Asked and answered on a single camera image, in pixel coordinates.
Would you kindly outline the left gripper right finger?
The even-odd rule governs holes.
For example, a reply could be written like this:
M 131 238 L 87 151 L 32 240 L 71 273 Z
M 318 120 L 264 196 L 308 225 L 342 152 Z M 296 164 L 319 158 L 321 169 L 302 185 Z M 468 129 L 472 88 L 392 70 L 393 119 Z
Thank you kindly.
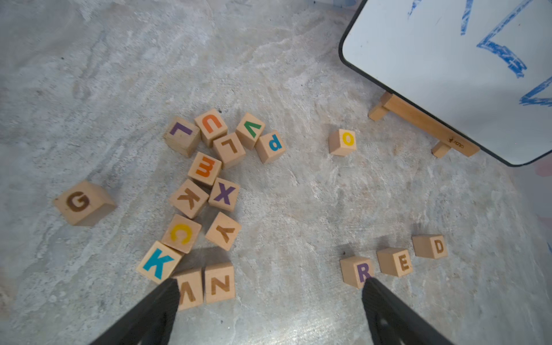
M 450 344 L 378 279 L 366 280 L 362 303 L 374 344 Z

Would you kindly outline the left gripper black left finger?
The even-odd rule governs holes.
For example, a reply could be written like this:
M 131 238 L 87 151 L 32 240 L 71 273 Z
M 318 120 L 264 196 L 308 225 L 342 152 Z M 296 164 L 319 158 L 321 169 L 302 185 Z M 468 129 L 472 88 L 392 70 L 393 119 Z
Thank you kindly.
M 93 343 L 167 344 L 180 297 L 177 280 L 168 278 Z

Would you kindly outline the brown E letter block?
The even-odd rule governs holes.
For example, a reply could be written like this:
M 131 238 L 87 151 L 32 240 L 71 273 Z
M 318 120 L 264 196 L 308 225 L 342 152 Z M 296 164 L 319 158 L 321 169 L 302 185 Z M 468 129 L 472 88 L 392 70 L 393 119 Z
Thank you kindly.
M 389 247 L 379 250 L 377 259 L 383 274 L 402 277 L 413 272 L 413 264 L 407 249 Z

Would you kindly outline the purple R letter block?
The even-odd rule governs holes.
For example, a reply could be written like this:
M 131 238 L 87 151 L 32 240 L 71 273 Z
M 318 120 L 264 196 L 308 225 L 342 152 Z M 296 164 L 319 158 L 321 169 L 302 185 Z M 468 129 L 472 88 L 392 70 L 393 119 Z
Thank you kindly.
M 343 281 L 362 289 L 367 280 L 375 274 L 373 261 L 366 257 L 353 256 L 340 260 Z

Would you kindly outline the brown D letter block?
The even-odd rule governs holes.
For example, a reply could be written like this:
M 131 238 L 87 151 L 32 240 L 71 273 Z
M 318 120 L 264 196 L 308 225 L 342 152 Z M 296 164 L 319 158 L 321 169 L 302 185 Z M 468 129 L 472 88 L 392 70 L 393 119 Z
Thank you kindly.
M 441 234 L 413 236 L 412 240 L 416 257 L 437 260 L 448 256 L 446 241 Z

